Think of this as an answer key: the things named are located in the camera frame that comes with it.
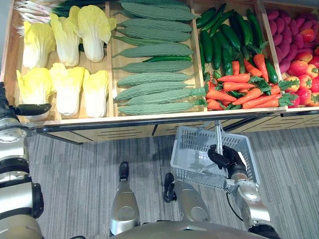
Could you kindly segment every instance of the carrot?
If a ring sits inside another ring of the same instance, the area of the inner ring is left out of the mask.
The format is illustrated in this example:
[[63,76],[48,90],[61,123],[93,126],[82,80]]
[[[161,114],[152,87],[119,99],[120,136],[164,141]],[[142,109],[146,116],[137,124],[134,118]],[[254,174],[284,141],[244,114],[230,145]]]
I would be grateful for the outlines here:
[[261,71],[263,78],[265,81],[269,82],[268,78],[268,71],[266,68],[266,63],[265,63],[265,57],[263,54],[256,54],[254,55],[254,63],[256,64],[257,68]]
[[248,101],[246,103],[243,103],[243,109],[251,109],[255,106],[261,105],[265,102],[268,102],[272,99],[275,99],[276,97],[281,96],[281,95],[271,95],[271,96],[261,96],[258,97],[254,100]]
[[238,100],[236,100],[235,102],[233,102],[233,105],[242,105],[243,103],[246,103],[247,101],[256,99],[258,97],[260,97],[263,93],[261,92],[261,90],[259,90],[258,88],[253,88],[252,90],[250,90],[247,95],[239,98]]
[[239,93],[248,93],[248,89],[238,90]]
[[270,90],[270,92],[271,92],[272,95],[279,94],[280,91],[281,91],[281,90],[280,90],[279,86],[277,86],[277,85],[274,85],[274,86],[271,88],[271,90]]
[[233,75],[238,76],[239,75],[239,61],[232,61],[233,66]]
[[224,106],[228,106],[230,103],[231,103],[231,101],[222,101],[221,102]]
[[207,100],[207,108],[210,110],[223,111],[224,109],[220,106],[219,102],[216,100],[209,99]]
[[232,97],[226,93],[217,91],[215,89],[210,89],[206,95],[207,98],[212,100],[220,100],[220,101],[235,101],[237,100],[235,97]]
[[252,75],[252,76],[262,76],[263,73],[258,70],[256,67],[254,67],[252,64],[250,64],[246,59],[244,59],[244,64],[246,67],[246,70]]
[[249,74],[239,74],[237,76],[223,76],[218,81],[222,82],[239,82],[239,83],[247,83],[250,80]]
[[225,82],[223,83],[223,90],[228,91],[237,91],[242,89],[249,89],[253,88],[255,85],[248,84],[248,83],[238,83],[238,82]]

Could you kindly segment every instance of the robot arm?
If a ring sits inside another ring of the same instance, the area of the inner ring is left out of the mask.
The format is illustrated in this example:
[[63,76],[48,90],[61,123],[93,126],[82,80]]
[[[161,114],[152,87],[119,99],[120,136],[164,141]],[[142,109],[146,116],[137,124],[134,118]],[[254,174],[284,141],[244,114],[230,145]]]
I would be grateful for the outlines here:
[[236,205],[240,208],[246,229],[270,239],[279,239],[270,220],[268,209],[261,200],[258,187],[248,179],[246,166],[238,152],[224,145],[223,155],[220,155],[216,153],[216,145],[212,145],[208,156],[220,169],[226,168],[228,178],[233,180],[235,187],[230,193],[233,194]]

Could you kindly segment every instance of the plastic basket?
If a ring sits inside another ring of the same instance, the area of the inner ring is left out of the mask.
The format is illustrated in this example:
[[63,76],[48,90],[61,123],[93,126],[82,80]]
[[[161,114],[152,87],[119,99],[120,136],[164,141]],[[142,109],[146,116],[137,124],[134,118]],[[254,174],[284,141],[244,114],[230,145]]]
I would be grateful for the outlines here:
[[[259,184],[259,176],[252,149],[246,136],[222,133],[222,143],[244,156],[247,163],[247,174],[250,180]],[[176,179],[223,189],[227,178],[226,170],[220,170],[208,157],[207,152],[212,144],[216,144],[214,131],[180,126],[177,129],[170,165]],[[214,166],[200,172],[203,167]]]

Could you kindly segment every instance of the gray carpet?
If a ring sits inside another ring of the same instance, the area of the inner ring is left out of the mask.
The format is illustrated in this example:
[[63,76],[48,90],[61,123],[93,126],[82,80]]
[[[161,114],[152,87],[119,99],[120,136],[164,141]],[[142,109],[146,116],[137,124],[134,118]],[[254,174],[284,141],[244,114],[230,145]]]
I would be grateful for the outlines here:
[[[264,203],[280,236],[319,238],[319,128],[245,135],[254,151]],[[179,220],[177,204],[162,200],[173,141],[174,136],[161,136],[72,145],[45,136],[31,137],[31,173],[33,181],[41,184],[45,200],[38,219],[45,238],[108,238],[118,166],[124,160],[130,163],[130,185],[141,222]],[[196,188],[213,223],[244,229],[223,191]]]

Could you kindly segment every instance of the cable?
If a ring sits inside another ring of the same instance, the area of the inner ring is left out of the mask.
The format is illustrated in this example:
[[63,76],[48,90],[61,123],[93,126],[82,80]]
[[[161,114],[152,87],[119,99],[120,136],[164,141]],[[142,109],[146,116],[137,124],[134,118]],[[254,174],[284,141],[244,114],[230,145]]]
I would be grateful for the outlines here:
[[226,192],[226,198],[227,198],[228,205],[230,206],[230,209],[233,211],[233,213],[236,215],[236,217],[238,217],[238,219],[243,222],[243,219],[242,219],[240,216],[238,216],[238,214],[235,212],[235,210],[234,210],[233,207],[231,206],[230,201],[229,201],[228,194],[229,194],[229,193]]

